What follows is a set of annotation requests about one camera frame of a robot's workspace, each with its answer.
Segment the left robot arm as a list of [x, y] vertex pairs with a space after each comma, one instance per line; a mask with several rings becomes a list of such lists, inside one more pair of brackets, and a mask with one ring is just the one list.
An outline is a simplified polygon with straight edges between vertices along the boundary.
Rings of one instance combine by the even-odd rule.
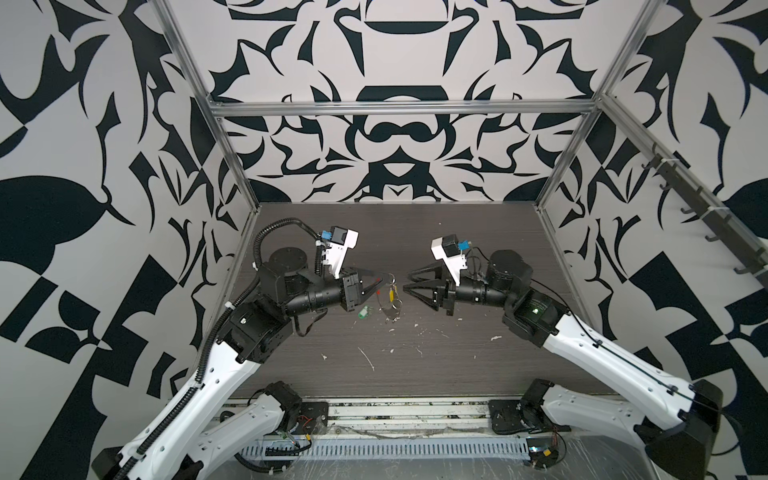
[[213, 426], [213, 416], [292, 334], [299, 318], [321, 319], [338, 306], [354, 311], [388, 274], [339, 268], [325, 275], [295, 247], [273, 252], [257, 268], [242, 302], [223, 314], [206, 338], [193, 377], [161, 413], [122, 447], [92, 462], [99, 479], [204, 479], [250, 442], [297, 423], [301, 397], [286, 383], [266, 386], [243, 411]]

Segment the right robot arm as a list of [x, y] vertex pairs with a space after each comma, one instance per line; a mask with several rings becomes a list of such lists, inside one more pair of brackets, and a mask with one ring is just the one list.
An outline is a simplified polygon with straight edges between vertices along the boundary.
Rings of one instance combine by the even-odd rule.
[[621, 397], [597, 398], [536, 379], [496, 433], [576, 427], [643, 450], [675, 479], [706, 477], [722, 418], [718, 387], [671, 375], [586, 326], [564, 303], [533, 288], [532, 268], [513, 250], [493, 252], [479, 278], [465, 275], [463, 253], [436, 258], [409, 272], [405, 292], [447, 314], [459, 303], [499, 307], [518, 338], [580, 367]]

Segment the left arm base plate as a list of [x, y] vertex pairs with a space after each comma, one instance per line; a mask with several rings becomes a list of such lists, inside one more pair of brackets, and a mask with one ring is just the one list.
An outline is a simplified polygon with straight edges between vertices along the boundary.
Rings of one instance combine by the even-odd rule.
[[289, 423], [292, 435], [312, 435], [324, 432], [328, 427], [330, 404], [326, 401], [303, 402], [294, 420]]

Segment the large wire keyring red sleeve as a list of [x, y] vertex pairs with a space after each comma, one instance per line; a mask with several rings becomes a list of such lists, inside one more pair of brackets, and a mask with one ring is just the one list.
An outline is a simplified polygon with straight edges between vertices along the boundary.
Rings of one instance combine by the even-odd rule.
[[387, 320], [391, 323], [397, 322], [402, 313], [403, 302], [400, 299], [396, 278], [393, 274], [386, 284], [386, 290], [378, 296], [380, 300], [380, 309]]

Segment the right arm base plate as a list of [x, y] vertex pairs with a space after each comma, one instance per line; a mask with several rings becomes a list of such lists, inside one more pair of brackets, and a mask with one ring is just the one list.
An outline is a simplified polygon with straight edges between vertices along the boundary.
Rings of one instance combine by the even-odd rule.
[[541, 428], [537, 410], [525, 400], [490, 400], [488, 411], [491, 430], [497, 435], [535, 432]]

